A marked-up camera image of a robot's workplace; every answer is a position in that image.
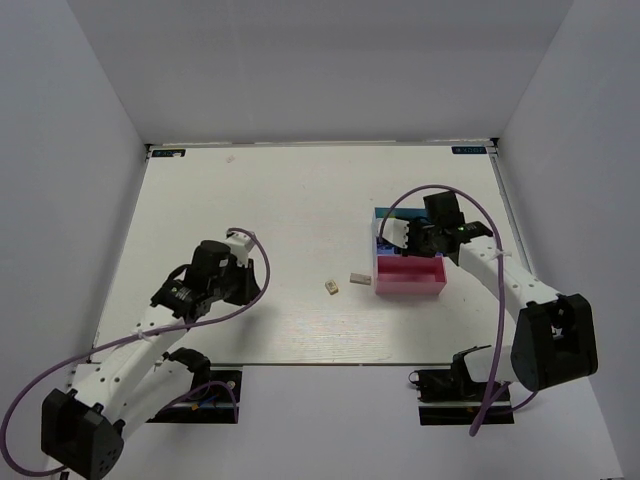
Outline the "small beige eraser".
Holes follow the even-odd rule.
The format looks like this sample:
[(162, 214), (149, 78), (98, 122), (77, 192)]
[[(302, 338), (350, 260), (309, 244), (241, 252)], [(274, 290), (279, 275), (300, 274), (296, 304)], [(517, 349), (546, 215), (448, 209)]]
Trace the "small beige eraser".
[(325, 282), (325, 288), (331, 295), (334, 295), (339, 291), (339, 288), (338, 288), (336, 282), (333, 281), (333, 280), (326, 281)]

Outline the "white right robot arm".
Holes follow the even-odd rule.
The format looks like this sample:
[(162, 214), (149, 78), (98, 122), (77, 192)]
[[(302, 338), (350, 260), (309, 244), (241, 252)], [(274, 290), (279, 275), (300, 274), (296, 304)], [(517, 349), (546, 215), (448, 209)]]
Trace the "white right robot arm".
[(519, 383), (538, 392), (595, 374), (599, 367), (593, 311), (581, 294), (544, 284), (506, 252), (495, 222), (469, 222), (452, 191), (424, 199), (427, 220), (410, 222), (407, 256), (443, 256), (478, 280), (499, 302), (499, 322), (515, 322), (512, 342), (454, 355), (451, 384), (472, 399), (488, 383)]

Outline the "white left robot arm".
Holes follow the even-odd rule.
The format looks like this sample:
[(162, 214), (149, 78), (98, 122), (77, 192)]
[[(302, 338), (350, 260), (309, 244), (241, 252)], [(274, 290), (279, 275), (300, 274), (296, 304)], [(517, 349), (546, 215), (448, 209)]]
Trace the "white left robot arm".
[(177, 342), (216, 302), (242, 310), (262, 294), (250, 252), (255, 236), (230, 229), (223, 241), (204, 240), (151, 297), (133, 340), (114, 347), (68, 391), (53, 390), (42, 404), (42, 451), (85, 479), (102, 479), (125, 440), (173, 402), (198, 400), (211, 388), (211, 362)]

